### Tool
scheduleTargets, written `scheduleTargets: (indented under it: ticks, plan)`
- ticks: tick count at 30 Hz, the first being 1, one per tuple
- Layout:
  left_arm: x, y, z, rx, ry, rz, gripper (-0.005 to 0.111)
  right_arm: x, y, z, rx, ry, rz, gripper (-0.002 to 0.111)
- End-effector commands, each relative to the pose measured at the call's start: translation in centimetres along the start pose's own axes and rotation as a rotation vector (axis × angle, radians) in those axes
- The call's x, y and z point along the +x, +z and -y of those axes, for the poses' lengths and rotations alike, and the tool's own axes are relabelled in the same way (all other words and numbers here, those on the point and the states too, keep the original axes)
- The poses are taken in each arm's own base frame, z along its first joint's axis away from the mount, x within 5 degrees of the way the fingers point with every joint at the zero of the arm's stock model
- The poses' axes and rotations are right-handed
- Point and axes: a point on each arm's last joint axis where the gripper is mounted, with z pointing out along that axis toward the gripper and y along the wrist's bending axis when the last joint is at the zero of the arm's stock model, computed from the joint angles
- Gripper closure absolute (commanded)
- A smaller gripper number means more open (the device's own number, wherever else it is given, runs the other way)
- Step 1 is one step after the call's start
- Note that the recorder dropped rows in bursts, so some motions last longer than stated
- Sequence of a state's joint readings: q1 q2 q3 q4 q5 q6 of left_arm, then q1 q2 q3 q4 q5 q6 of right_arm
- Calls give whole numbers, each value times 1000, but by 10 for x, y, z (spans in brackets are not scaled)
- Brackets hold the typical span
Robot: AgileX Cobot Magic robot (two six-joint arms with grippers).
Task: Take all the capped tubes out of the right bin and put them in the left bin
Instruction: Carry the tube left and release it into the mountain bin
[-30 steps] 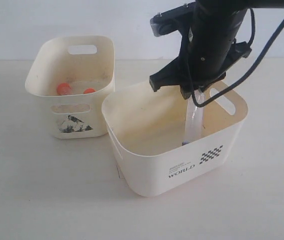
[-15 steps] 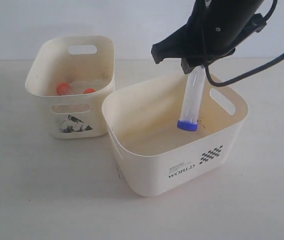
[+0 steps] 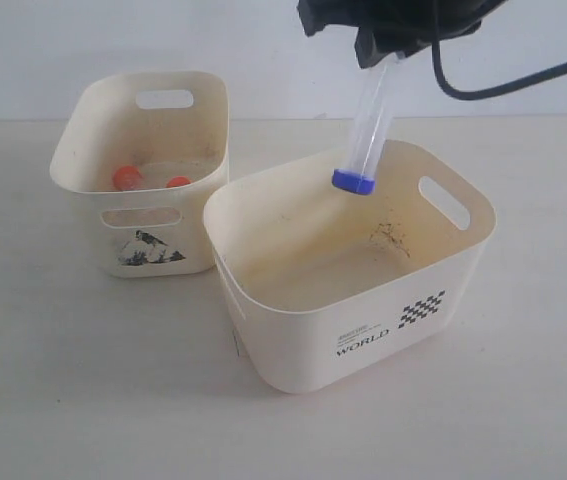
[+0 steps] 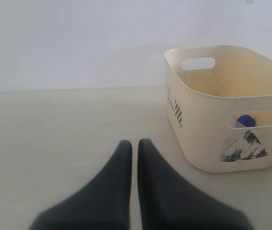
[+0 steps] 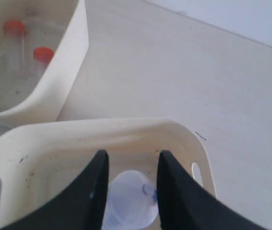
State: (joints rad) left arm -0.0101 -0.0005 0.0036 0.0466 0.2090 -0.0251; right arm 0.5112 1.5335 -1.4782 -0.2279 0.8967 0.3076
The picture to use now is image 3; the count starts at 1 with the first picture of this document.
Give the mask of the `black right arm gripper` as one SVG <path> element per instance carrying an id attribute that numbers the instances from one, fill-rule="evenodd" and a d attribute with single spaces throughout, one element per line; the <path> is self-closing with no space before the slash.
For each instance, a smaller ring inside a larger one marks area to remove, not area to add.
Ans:
<path id="1" fill-rule="evenodd" d="M 434 38 L 473 34 L 501 1 L 322 1 L 297 3 L 304 33 L 328 26 L 357 30 L 354 51 L 360 69 L 370 69 L 392 54 L 413 55 Z"/>

